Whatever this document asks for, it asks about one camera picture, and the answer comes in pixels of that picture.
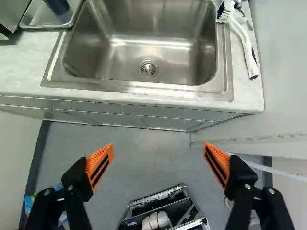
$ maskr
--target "dish brush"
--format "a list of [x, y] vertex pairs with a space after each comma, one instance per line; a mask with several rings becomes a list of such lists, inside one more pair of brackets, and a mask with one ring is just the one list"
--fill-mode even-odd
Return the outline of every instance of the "dish brush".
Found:
[[255, 52], [247, 32], [234, 18], [234, 5], [234, 1], [224, 0], [217, 11], [216, 22], [228, 23], [230, 29], [232, 29], [241, 38], [249, 79], [253, 80], [259, 75], [259, 68], [257, 65]]

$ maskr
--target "sink basin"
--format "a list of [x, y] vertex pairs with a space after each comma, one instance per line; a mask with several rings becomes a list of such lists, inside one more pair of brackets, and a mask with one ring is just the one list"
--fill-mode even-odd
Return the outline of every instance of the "sink basin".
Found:
[[212, 0], [87, 0], [43, 87], [232, 100], [229, 31]]

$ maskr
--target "countertop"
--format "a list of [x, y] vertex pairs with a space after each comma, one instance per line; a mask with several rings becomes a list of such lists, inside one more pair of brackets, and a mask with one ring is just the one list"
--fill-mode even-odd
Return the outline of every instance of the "countertop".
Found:
[[[242, 10], [252, 24], [248, 2], [242, 3]], [[23, 31], [17, 44], [0, 46], [0, 95], [239, 113], [259, 113], [264, 110], [261, 74], [255, 80], [249, 80], [241, 41], [233, 32], [230, 34], [234, 81], [234, 99], [231, 102], [201, 98], [189, 99], [152, 95], [149, 97], [145, 94], [43, 88], [40, 83], [58, 35], [59, 31]], [[258, 65], [260, 65], [255, 33], [249, 32], [249, 36]]]

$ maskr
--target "white wall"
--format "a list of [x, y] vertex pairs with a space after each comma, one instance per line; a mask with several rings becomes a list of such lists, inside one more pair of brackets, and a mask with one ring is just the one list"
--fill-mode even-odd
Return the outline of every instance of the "white wall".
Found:
[[18, 229], [24, 190], [42, 121], [0, 111], [0, 223]]
[[[307, 33], [303, 29], [307, 1], [289, 4], [285, 0], [252, 0], [250, 5], [260, 56], [265, 111], [201, 130], [192, 136], [193, 141], [307, 131]], [[294, 153], [296, 157], [307, 159], [307, 136], [268, 142], [213, 141], [225, 151], [271, 156]]]
[[[272, 164], [276, 169], [307, 176], [307, 160], [274, 157]], [[307, 183], [273, 175], [273, 184], [283, 194], [295, 230], [305, 230], [307, 225]]]

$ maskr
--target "sink drain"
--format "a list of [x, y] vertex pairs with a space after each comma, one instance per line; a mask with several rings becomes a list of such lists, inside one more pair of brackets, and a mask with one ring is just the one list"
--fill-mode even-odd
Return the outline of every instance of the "sink drain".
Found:
[[139, 73], [143, 77], [154, 77], [158, 73], [158, 66], [153, 61], [143, 61], [140, 64]]

